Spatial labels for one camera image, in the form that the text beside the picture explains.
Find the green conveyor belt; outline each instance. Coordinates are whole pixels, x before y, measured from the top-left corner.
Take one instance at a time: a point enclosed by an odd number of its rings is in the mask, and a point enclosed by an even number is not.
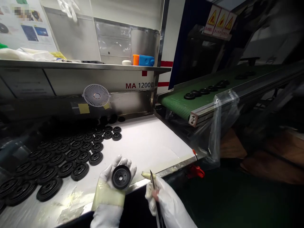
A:
[[[168,108],[169,110],[173,111],[181,118],[188,120],[191,111],[198,109],[202,106],[210,104],[213,102],[213,98],[216,94],[221,93],[227,89],[231,89],[233,87],[239,86],[245,82],[263,76],[267,73],[275,71],[279,68],[282,68],[281,65],[263,65],[263,66],[246,66],[244,64],[238,65],[232,69],[225,69],[219,72],[216,72],[212,78],[208,80],[204,80],[202,78],[201,82],[198,82],[194,85],[189,85],[187,87],[174,90],[169,93],[165,93],[158,97],[158,102]],[[255,71],[255,76],[250,76],[248,79],[244,80],[235,80],[235,76],[245,73],[247,71]],[[219,89],[216,92],[211,92],[207,95],[202,95],[201,97],[196,97],[194,100],[186,100],[184,99],[184,95],[186,93],[191,92],[192,90],[200,90],[203,88],[207,88],[208,86],[213,86],[217,84],[220,80],[228,80],[230,85],[228,85],[225,89]]]

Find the metal shelf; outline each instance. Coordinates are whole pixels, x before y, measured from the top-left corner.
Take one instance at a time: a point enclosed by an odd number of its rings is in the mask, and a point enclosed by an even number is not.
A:
[[[171,71],[171,68],[168,67],[125,66],[125,65],[95,64],[95,63],[38,62],[38,61],[21,61],[21,60],[0,60],[0,68],[155,71],[158,74]]]

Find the warning sign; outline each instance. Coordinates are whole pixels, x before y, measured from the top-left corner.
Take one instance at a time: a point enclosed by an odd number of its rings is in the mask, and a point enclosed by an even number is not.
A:
[[[224,25],[226,24],[227,18],[229,15],[229,11],[221,9],[221,12],[218,16],[218,21],[216,22],[216,26],[213,30],[213,36],[220,37],[224,28]]]
[[[221,8],[219,8],[216,5],[212,5],[211,10],[209,12],[208,20],[204,29],[204,33],[212,35],[215,24],[219,17],[219,12],[221,11]]]
[[[225,26],[221,33],[221,38],[224,38],[224,39],[228,38],[236,18],[237,18],[237,16],[235,14],[229,13]]]

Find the white fan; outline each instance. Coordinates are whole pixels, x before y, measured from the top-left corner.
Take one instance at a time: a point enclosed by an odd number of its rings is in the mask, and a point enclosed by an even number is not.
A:
[[[106,105],[111,97],[107,89],[99,84],[88,85],[83,90],[82,96],[89,105],[94,107],[102,107]]]

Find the white glove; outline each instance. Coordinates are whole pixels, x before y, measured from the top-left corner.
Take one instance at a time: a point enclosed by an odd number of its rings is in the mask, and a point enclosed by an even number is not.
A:
[[[181,199],[171,186],[158,176],[155,178],[155,185],[158,189],[156,191],[153,190],[152,183],[147,184],[145,195],[151,214],[153,216],[156,215],[156,198],[159,202],[166,228],[197,228]]]
[[[118,165],[125,165],[131,171],[131,181],[136,173],[137,167],[131,169],[132,161],[122,159],[119,155],[99,176],[92,211],[95,211],[91,228],[115,228],[119,226],[120,217],[124,209],[124,190],[116,189],[111,181],[113,170]]]

